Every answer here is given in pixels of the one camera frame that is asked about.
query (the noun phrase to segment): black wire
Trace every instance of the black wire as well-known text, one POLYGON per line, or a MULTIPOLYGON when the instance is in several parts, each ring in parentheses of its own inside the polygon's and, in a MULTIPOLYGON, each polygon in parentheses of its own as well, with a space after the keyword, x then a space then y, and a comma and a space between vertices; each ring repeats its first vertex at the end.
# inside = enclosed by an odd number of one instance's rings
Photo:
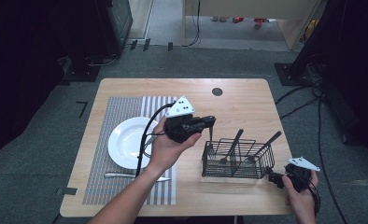
POLYGON ((318 98, 315 98, 315 99, 313 99, 313 100, 310 100, 310 101, 306 102, 304 105, 301 105, 301 106, 299 106, 299 107, 297 107, 297 108, 295 108, 295 109, 291 110, 291 112, 289 112, 289 113, 287 113, 287 114, 285 114, 285 115, 283 115, 283 116, 280 116, 280 119, 284 119, 284 118, 286 118, 286 117, 290 116, 291 114, 293 114, 293 113, 294 113, 294 112, 296 112, 297 110, 299 110, 299 109, 301 109, 301 108, 303 108, 303 107, 305 107, 305 106, 307 106, 307 105, 312 105, 312 104, 313 104, 313 103, 315 103, 317 100, 318 100, 318 98))
MULTIPOLYGON (((147 134, 147 136, 161 136, 161 135, 164 135, 164 134, 166 134, 164 131, 160 131, 160 132, 158 132, 158 133, 149 133, 149 134, 147 134)), ((147 149, 147 147, 149 146, 149 144, 146 144, 145 146, 144 146, 144 149, 143 149, 143 151, 144 151, 144 155, 146 156, 146 157, 148 157, 148 158, 150 158, 151 157, 151 155, 149 155, 147 152, 146 152, 146 149, 147 149)))
POLYGON ((343 12, 342 18, 341 18, 341 26, 339 27, 338 41, 337 41, 337 44, 335 45, 335 48, 328 51, 328 52, 313 54, 313 55, 309 56, 309 58, 308 58, 309 61, 313 57, 322 56, 322 55, 326 55, 326 54, 331 54, 334 51, 338 50, 339 46, 341 45, 342 29, 343 29, 343 26, 344 26, 344 20, 345 20, 346 13, 347 13, 347 0, 345 1, 344 12, 343 12))
POLYGON ((149 126, 151 125, 152 121, 155 120, 155 118, 157 117, 157 115, 159 113, 161 113, 161 111, 163 111, 165 108, 167 107, 172 107, 175 103, 171 103, 171 104, 167 104, 167 105, 163 105, 161 108, 159 108, 154 115, 152 115, 151 119, 149 120, 149 123, 146 126, 146 129, 143 132, 143 135, 141 136, 141 143, 140 143, 140 149, 139 149, 139 153, 138 153, 138 163, 137 163, 137 170, 135 172, 135 176, 138 177, 138 175, 140 175, 140 170, 141 170, 141 161, 143 160, 143 154, 144 154, 144 146, 146 144, 146 139, 147 139, 147 131, 149 130, 149 126))
POLYGON ((315 202, 315 216, 316 216, 316 214, 320 210, 320 195, 318 194, 318 189, 312 183, 312 181, 310 180, 305 181, 300 175, 298 175, 296 172, 292 170, 290 171, 290 173, 295 174, 303 182, 306 188, 309 189, 310 193, 312 194, 313 201, 315 202))
POLYGON ((57 221, 59 220, 59 218, 61 218, 62 217, 62 215, 59 213, 54 219, 53 219, 53 221, 52 221, 52 224, 55 224, 55 223, 57 223, 57 221))
POLYGON ((196 42, 198 42, 198 40, 201 41, 201 38, 199 36, 199 34, 201 33, 200 29, 199 29, 200 10, 201 10, 201 0, 198 0, 198 16, 196 18, 196 25, 195 25, 195 27, 196 27, 196 36, 189 45, 183 45, 182 47, 190 47, 190 46, 194 45, 196 42))
POLYGON ((323 171, 324 177, 326 178, 327 186, 329 187, 329 191, 330 191, 330 194, 332 195, 335 207, 338 210, 338 213, 341 216, 344 223, 347 224, 347 220, 345 219, 344 214, 342 213, 341 208, 339 207, 338 202, 336 201, 335 195, 333 193, 333 188, 330 184, 329 177, 327 176, 326 168, 324 167, 323 157, 321 155, 321 143, 320 143, 321 142, 320 140, 321 139, 321 112, 320 112, 320 108, 321 108, 321 99, 318 101, 318 155, 320 157, 321 170, 323 171))
POLYGON ((304 89, 304 88, 309 88, 309 87, 310 87, 310 86, 302 86, 302 87, 298 87, 298 88, 295 88, 295 89, 293 89, 293 90, 291 90, 291 91, 286 92, 286 94, 284 94, 284 95, 280 96, 280 98, 276 100, 275 105, 279 104, 279 103, 280 103, 280 101, 282 101, 282 100, 283 100, 284 98, 286 98, 287 96, 289 96, 289 95, 291 95, 291 94, 295 93, 296 91, 301 90, 301 89, 304 89))
POLYGON ((312 93, 313 93, 314 96, 316 96, 316 97, 318 97, 318 98, 321 99, 321 98, 323 98, 323 94, 321 93, 321 87, 320 87, 320 85, 318 85, 319 83, 321 83, 321 79, 318 81, 317 84, 315 84, 315 85, 312 86, 312 93), (316 94, 315 93, 315 90, 320 91, 320 94, 316 94))
MULTIPOLYGON (((107 65, 110 65, 110 64, 114 63, 115 61, 117 61, 119 56, 120 56, 119 54, 116 54, 114 56, 114 58, 111 59, 111 61, 108 62, 108 63, 92 63, 91 62, 91 63, 88 63, 88 66, 107 66, 107 65)), ((101 56, 97 56, 97 55, 89 56, 89 57, 85 58, 85 61, 88 61, 91 57, 101 57, 101 56)))

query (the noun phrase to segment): knife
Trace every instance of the knife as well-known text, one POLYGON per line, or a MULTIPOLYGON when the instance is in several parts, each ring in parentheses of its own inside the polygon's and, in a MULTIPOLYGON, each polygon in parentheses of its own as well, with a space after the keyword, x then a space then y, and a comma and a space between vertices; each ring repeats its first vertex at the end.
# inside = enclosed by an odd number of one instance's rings
MULTIPOLYGON (((105 173, 105 178, 110 178, 110 177, 135 178, 135 175, 127 175, 127 174, 120 174, 120 173, 113 173, 113 172, 105 173)), ((170 180, 170 178, 168 178, 168 177, 159 177, 157 181, 162 182, 162 181, 166 181, 166 180, 170 180)))

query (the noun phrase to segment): white tracker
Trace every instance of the white tracker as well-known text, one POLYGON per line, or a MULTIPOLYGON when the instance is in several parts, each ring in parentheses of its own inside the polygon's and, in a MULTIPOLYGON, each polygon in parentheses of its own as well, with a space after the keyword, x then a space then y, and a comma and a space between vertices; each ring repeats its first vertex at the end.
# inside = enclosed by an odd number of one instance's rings
POLYGON ((320 171, 320 168, 312 164, 310 161, 307 161, 304 157, 288 159, 288 162, 293 165, 303 167, 309 170, 320 171))
POLYGON ((192 107, 185 95, 181 96, 175 104, 166 112, 167 118, 174 118, 183 115, 189 115, 195 113, 195 109, 192 107))

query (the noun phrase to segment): hand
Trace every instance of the hand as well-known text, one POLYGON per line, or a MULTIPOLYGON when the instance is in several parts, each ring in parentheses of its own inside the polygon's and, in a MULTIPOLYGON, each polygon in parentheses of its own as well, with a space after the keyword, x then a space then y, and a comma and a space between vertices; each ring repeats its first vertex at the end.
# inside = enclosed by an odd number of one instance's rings
MULTIPOLYGON (((300 193, 294 189, 291 180, 283 175, 283 184, 287 189, 286 205, 290 205, 297 219, 297 223, 316 223, 315 218, 315 201, 309 189, 305 189, 300 193)), ((309 187, 313 188, 318 185, 318 176, 315 171, 311 171, 311 182, 309 187)))
MULTIPOLYGON (((154 128, 153 133, 163 133, 163 126, 166 122, 166 117, 163 117, 159 124, 154 128)), ((190 136, 187 141, 183 143, 177 143, 169 137, 164 135, 158 135, 152 143, 152 152, 148 170, 151 170, 154 174, 161 176, 167 169, 172 167, 181 153, 189 147, 193 147, 201 137, 200 133, 195 133, 190 136)))

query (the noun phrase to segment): floor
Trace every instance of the floor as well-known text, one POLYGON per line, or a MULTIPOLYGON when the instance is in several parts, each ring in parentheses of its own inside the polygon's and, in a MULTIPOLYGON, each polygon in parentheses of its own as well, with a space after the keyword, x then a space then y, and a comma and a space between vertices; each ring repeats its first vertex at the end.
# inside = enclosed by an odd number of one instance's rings
MULTIPOLYGON (((151 45, 167 46, 169 42, 175 47, 184 45, 181 0, 131 0, 130 3, 134 25, 128 41, 138 40, 139 43, 145 43, 145 39, 149 38, 151 45), (132 35, 141 33, 140 29, 144 29, 143 38, 132 35)), ((200 17, 199 23, 197 19, 186 18, 185 45, 195 40, 198 26, 200 30, 199 39, 192 45, 193 48, 289 51, 274 19, 264 22, 260 29, 255 29, 255 22, 251 18, 245 18, 239 23, 234 23, 232 18, 220 22, 212 21, 209 17, 200 17)), ((299 42, 293 51, 301 51, 303 45, 299 42)))
MULTIPOLYGON (((0 223, 52 223, 57 217, 63 196, 56 191, 67 186, 94 96, 103 78, 265 78, 274 99, 293 90, 280 84, 274 63, 292 63, 298 52, 287 49, 272 22, 254 31, 251 19, 232 24, 202 18, 202 42, 182 48, 180 2, 154 0, 151 13, 146 13, 150 15, 147 29, 140 32, 145 35, 138 37, 139 42, 150 38, 149 50, 125 48, 117 61, 101 68, 94 83, 57 86, 25 132, 0 150, 0 223), (174 43, 171 51, 165 47, 168 42, 174 43), (87 102, 88 106, 84 108, 78 102, 87 102)), ((191 23, 188 25, 189 29, 194 27, 191 23)), ((313 98, 310 89, 302 89, 285 98, 276 109, 279 115, 286 115, 313 98)), ((326 103, 303 107, 283 119, 282 125, 293 157, 304 156, 320 167, 321 158, 324 160, 322 171, 326 175, 319 174, 318 190, 322 198, 318 223, 343 223, 327 177, 347 222, 368 223, 368 149, 342 144, 340 125, 326 103)), ((55 223, 82 224, 88 220, 88 217, 61 217, 55 223)), ((286 224, 295 220, 292 216, 248 216, 244 222, 286 224)), ((217 222, 210 219, 203 223, 217 222)))

